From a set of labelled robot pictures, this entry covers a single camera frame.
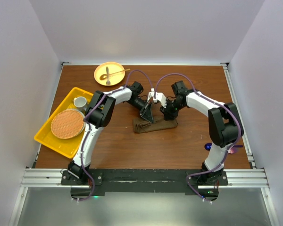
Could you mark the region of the brown cloth napkin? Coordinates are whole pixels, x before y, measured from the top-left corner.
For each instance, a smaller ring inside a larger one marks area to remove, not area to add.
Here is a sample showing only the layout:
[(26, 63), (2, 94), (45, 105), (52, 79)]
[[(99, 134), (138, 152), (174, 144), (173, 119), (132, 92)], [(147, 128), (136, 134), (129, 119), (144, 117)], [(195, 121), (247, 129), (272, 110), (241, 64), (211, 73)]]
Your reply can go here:
[(166, 121), (163, 116), (154, 116), (154, 123), (143, 118), (134, 118), (133, 119), (133, 131), (134, 133), (147, 133), (165, 129), (172, 129), (178, 126), (177, 120), (168, 120)]

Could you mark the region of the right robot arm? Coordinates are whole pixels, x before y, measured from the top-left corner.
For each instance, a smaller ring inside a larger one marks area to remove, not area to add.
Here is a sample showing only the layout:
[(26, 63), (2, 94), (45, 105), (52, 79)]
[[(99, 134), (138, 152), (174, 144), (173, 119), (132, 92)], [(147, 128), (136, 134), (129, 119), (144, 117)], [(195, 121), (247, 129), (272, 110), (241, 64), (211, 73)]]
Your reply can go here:
[(191, 174), (197, 177), (200, 183), (213, 184), (222, 175), (224, 162), (229, 150), (243, 135), (240, 116), (234, 103), (223, 103), (213, 100), (195, 88), (187, 89), (183, 81), (172, 84), (175, 95), (174, 100), (169, 100), (163, 93), (154, 92), (153, 101), (161, 103), (161, 112), (166, 120), (178, 116), (179, 110), (187, 107), (193, 108), (208, 118), (209, 136), (212, 146), (199, 173)]

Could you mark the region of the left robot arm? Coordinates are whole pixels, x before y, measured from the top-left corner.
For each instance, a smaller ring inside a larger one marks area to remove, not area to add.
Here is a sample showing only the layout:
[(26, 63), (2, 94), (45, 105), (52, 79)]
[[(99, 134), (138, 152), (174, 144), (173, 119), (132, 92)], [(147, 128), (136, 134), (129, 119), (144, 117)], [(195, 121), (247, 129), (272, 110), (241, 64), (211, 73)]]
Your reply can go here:
[(88, 172), (92, 152), (101, 132), (111, 120), (115, 105), (127, 102), (139, 110), (143, 119), (150, 123), (154, 122), (150, 101), (154, 89), (151, 89), (145, 100), (140, 97), (142, 92), (143, 86), (135, 81), (132, 85), (121, 86), (109, 92), (96, 91), (94, 93), (83, 119), (85, 127), (82, 141), (77, 154), (67, 167), (68, 174), (78, 185), (94, 180)]

